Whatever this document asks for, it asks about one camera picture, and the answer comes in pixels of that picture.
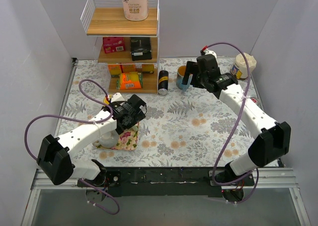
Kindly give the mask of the blue butterfly ceramic mug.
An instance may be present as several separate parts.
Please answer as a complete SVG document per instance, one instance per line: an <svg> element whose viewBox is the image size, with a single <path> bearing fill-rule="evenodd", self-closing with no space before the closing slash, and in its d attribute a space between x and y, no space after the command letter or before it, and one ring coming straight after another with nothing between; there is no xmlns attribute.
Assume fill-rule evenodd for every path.
<svg viewBox="0 0 318 226"><path fill-rule="evenodd" d="M191 80L192 80L192 74L190 74L187 84L182 83L184 75L185 75L185 70L186 70L186 66L180 66L177 70L176 86L182 91L186 91L189 88Z"/></svg>

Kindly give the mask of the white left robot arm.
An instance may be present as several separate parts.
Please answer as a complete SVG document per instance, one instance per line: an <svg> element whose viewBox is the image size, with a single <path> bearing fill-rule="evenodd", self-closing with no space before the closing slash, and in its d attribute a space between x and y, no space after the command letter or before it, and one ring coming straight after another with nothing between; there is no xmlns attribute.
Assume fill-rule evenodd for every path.
<svg viewBox="0 0 318 226"><path fill-rule="evenodd" d="M110 104L102 107L87 123L57 137L46 136L41 144L37 164L54 185L70 178L84 179L101 186L106 179L106 168L97 160L76 160L75 156L97 140L116 145L115 135L132 128L146 116L147 104L133 94L125 100L120 93L113 95Z"/></svg>

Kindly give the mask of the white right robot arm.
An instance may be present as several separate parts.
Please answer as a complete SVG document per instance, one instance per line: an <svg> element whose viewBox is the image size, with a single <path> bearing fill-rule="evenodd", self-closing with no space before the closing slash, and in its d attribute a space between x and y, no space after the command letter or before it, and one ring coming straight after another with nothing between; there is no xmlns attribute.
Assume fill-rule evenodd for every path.
<svg viewBox="0 0 318 226"><path fill-rule="evenodd" d="M238 184L245 174L264 167L289 151L291 127L268 116L244 95L237 79L230 73L222 74L214 55L206 54L196 62L188 61L183 84L206 89L232 109L254 138L247 153L226 164L224 171L212 176L214 184Z"/></svg>

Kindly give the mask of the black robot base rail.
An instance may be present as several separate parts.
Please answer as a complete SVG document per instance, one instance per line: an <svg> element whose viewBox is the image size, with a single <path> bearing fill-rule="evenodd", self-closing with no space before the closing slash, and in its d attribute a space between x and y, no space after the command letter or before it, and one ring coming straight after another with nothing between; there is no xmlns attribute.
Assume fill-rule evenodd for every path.
<svg viewBox="0 0 318 226"><path fill-rule="evenodd" d="M108 167L97 181L113 197L207 196L221 198L221 186L213 185L211 167Z"/></svg>

